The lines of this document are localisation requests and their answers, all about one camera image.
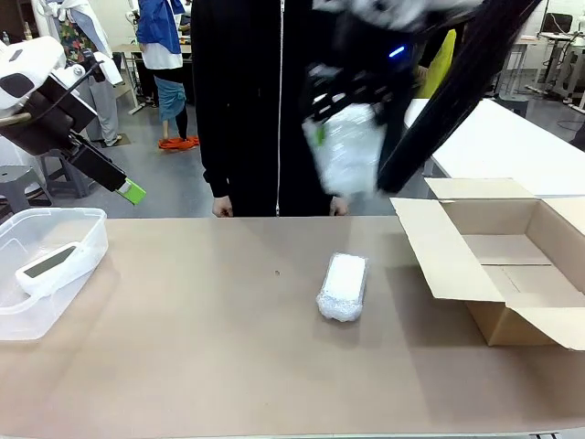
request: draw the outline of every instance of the plastic bag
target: plastic bag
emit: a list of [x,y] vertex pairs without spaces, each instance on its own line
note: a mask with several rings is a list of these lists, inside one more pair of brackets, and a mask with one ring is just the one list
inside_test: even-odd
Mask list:
[[322,143],[317,140],[317,124],[304,123],[305,135],[328,193],[348,197],[375,192],[384,129],[377,127],[372,119],[369,105],[349,105],[325,123]]

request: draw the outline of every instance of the hand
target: hand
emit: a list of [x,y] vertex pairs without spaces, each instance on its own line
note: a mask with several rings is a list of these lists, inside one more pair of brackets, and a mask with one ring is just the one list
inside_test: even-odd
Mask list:
[[231,218],[234,216],[229,197],[215,198],[211,211],[218,218]]
[[349,206],[347,201],[340,197],[331,198],[331,209],[329,215],[332,217],[344,217],[349,213]]
[[425,83],[425,81],[427,80],[428,73],[429,73],[429,69],[427,69],[426,67],[417,66],[416,75],[417,75],[417,80],[419,81],[419,84]]

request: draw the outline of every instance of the orange shoes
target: orange shoes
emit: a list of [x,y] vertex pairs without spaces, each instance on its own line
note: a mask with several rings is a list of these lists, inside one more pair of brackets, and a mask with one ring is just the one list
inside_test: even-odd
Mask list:
[[185,151],[195,146],[199,146],[199,138],[196,135],[189,135],[186,140],[176,137],[173,139],[161,139],[158,141],[158,147],[164,150]]

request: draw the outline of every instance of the bubble-wrapped package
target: bubble-wrapped package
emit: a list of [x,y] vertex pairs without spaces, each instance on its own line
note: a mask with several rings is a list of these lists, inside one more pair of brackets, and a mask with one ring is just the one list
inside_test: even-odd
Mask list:
[[362,313],[366,288],[367,259],[336,253],[317,296],[319,311],[340,322],[356,320]]
[[376,127],[369,105],[352,104],[324,125],[324,142],[316,142],[317,125],[305,121],[303,129],[312,147],[324,189],[350,197],[376,191],[376,175],[384,129]]

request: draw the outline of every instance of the plastic storage bin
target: plastic storage bin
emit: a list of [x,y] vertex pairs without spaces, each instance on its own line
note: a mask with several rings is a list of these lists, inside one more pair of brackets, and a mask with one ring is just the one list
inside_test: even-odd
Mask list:
[[[47,334],[108,250],[105,219],[101,209],[29,209],[0,226],[0,340]],[[75,241],[51,282],[25,292],[16,271]]]

